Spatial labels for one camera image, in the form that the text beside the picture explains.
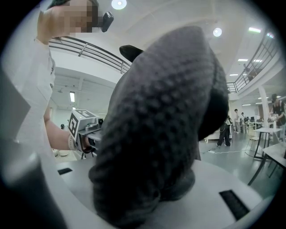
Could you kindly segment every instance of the wrist strap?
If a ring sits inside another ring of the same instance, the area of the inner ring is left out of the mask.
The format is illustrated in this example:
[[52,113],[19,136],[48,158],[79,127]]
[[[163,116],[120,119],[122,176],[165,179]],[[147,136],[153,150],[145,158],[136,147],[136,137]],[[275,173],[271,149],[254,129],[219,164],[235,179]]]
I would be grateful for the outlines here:
[[68,137],[68,147],[70,148],[70,150],[77,150],[75,147],[75,141],[73,140],[71,134]]

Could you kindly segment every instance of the gray plush object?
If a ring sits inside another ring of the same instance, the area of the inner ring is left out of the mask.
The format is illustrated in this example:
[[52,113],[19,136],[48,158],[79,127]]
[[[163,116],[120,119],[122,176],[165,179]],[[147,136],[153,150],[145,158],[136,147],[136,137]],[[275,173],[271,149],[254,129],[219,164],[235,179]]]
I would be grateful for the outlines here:
[[160,201],[181,198],[194,183],[198,141],[217,130],[227,112],[225,74],[201,28],[179,28],[153,43],[110,100],[89,172],[98,215],[135,228]]

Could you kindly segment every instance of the black pants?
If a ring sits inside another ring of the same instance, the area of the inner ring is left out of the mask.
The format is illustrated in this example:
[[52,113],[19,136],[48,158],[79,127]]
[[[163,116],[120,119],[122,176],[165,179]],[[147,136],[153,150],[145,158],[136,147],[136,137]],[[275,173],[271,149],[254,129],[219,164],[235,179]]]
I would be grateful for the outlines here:
[[225,141],[225,145],[230,146],[231,143],[229,141],[229,126],[227,124],[224,124],[221,128],[220,128],[220,134],[219,134],[219,141],[218,141],[218,145],[222,145],[223,143],[223,139]]

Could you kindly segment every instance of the round ceiling light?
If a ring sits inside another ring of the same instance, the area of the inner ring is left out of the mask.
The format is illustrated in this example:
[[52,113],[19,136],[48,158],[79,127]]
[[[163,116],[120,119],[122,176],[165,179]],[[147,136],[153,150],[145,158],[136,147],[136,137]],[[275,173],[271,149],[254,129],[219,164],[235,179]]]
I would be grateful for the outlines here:
[[112,0],[111,5],[114,9],[123,9],[126,7],[127,2],[126,0]]
[[219,37],[222,34],[221,28],[215,28],[214,29],[214,36]]

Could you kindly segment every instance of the gray floor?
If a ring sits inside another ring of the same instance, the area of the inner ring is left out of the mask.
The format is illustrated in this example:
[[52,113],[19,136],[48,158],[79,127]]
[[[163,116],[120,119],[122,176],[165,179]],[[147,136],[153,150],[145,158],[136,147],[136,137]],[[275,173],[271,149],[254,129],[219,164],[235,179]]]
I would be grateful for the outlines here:
[[[202,161],[206,161],[223,168],[247,184],[261,163],[261,160],[253,159],[253,157],[251,157],[254,155],[254,152],[246,151],[246,153],[250,156],[244,153],[248,140],[248,134],[239,133],[235,134],[233,143],[231,142],[230,147],[224,146],[224,143],[222,146],[217,147],[217,141],[209,141],[208,143],[201,141],[199,148]],[[257,142],[254,142],[251,150],[255,151],[256,146]],[[281,182],[283,172],[283,169],[278,166],[272,177],[269,178],[269,175],[276,165],[275,162],[272,162],[270,167],[268,167],[269,162],[270,161],[267,160],[264,168],[251,185],[251,187],[255,189],[262,196],[262,198],[275,194]]]

